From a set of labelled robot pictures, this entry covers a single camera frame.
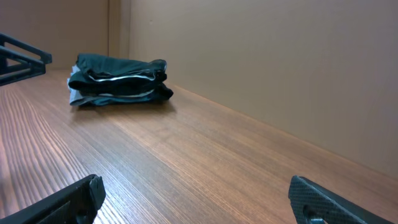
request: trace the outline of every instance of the wooden shelf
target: wooden shelf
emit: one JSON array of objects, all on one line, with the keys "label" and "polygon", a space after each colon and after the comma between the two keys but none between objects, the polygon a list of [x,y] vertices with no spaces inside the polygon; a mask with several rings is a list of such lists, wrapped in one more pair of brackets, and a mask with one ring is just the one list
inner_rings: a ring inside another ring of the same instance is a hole
[{"label": "wooden shelf", "polygon": [[103,222],[295,223],[297,174],[398,222],[395,179],[170,84],[163,105],[72,108],[69,73],[0,88],[0,218],[97,174]]}]

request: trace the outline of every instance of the brown wooden surface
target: brown wooden surface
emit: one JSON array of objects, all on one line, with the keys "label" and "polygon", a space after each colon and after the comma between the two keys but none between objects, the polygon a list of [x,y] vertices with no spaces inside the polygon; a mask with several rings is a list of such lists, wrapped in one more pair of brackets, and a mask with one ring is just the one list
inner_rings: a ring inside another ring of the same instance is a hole
[{"label": "brown wooden surface", "polygon": [[295,223],[298,174],[398,222],[397,180],[172,85],[164,105],[72,108],[68,73],[0,87],[0,218],[98,174],[98,223]]}]

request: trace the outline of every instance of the folded clothing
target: folded clothing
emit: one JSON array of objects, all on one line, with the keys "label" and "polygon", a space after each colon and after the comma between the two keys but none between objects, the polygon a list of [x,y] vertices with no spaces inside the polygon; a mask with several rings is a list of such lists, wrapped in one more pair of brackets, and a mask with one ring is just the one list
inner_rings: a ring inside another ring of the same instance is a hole
[{"label": "folded clothing", "polygon": [[70,104],[103,106],[113,103],[143,103],[168,100],[173,91],[165,60],[140,62],[95,54],[80,54],[68,79]]},{"label": "folded clothing", "polygon": [[79,54],[69,87],[85,93],[137,95],[167,79],[165,60],[141,62],[96,54]]}]

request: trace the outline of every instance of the beige wall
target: beige wall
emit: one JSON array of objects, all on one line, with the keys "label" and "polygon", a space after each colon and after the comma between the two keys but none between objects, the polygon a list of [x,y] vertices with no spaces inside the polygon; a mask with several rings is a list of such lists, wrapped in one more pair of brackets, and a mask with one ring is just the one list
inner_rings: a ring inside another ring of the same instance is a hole
[{"label": "beige wall", "polygon": [[108,0],[1,0],[0,32],[70,68],[80,52],[108,54]]},{"label": "beige wall", "polygon": [[132,2],[130,57],[398,177],[398,1]]},{"label": "beige wall", "polygon": [[109,56],[129,58],[131,0],[109,1]]}]

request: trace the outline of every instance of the black bracket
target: black bracket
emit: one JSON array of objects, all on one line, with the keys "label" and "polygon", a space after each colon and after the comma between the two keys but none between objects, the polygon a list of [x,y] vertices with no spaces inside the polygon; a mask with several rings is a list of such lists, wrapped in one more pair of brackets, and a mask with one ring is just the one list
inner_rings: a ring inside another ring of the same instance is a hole
[{"label": "black bracket", "polygon": [[105,196],[102,178],[92,174],[0,219],[0,224],[92,224]]},{"label": "black bracket", "polygon": [[[40,56],[40,59],[9,49],[5,47],[5,43],[32,52]],[[14,60],[20,64],[9,66],[7,59]],[[0,86],[45,74],[45,65],[51,62],[51,54],[0,33]]]},{"label": "black bracket", "polygon": [[391,224],[305,177],[293,176],[289,199],[298,224]]}]

